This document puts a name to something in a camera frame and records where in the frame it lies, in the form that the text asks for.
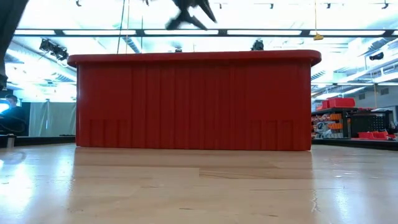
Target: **wooden floor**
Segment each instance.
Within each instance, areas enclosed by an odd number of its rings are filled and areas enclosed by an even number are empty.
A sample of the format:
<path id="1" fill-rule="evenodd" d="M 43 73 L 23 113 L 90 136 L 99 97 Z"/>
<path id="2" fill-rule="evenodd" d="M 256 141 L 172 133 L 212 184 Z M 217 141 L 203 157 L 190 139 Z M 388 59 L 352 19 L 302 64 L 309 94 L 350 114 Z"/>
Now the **wooden floor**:
<path id="1" fill-rule="evenodd" d="M 0 149 L 0 223 L 397 223 L 398 152 Z"/>

